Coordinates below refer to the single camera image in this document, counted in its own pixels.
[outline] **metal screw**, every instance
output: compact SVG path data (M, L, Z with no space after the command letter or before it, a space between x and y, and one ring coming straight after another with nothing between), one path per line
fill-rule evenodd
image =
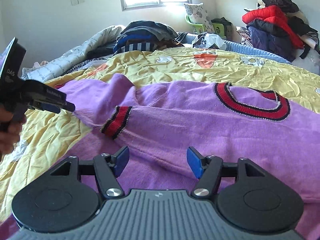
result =
M210 192L206 188L197 188L193 191L193 193L198 197L205 197L209 195Z
M109 197L119 197L122 194L122 191L118 188L110 188L106 191L106 194Z

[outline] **striped fabric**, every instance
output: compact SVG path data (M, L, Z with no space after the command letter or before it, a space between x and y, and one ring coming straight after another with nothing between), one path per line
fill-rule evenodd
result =
M150 43L150 42L134 43L134 44L123 46L122 48L118 49L115 52L115 55L119 53L127 52L127 51L133 51L133 50L154 52L157 47L158 47L157 44Z
M77 71L77 70L81 69L82 67L84 67L85 65L87 65L91 61L106 60L106 59L109 59L109 58L110 57L97 57L97 58L85 60L85 61L75 65L73 68L70 68L69 70L67 70L65 73L62 74L62 76L66 75L66 74L70 74L70 73L72 73L74 71Z

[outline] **yellow bedspread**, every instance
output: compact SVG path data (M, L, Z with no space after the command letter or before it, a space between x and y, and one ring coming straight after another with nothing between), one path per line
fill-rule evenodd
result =
M192 80L232 82L282 96L320 113L320 76L304 69L262 58L222 50L173 48L163 51L126 52L97 69L68 74L47 84L54 87L70 80L99 79L108 82L114 73L124 74L135 86ZM7 155L0 164L0 221L11 213L14 195L62 157L90 129L72 113L27 112L21 138L29 143L18 162Z

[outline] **orange flower print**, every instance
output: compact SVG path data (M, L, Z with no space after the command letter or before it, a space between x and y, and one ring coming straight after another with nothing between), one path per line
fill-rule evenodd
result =
M95 70L88 73L88 76L95 76L98 72L105 70L108 67L106 63L103 63L99 67L97 67Z
M215 53L196 53L193 55L197 64L202 68L211 68L218 55Z

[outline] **pillow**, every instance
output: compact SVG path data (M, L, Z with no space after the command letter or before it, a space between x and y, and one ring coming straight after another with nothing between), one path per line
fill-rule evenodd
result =
M208 16L208 12L204 9L203 3L185 3L184 7L186 8L191 23L203 24L205 27L205 32L215 33L211 20Z

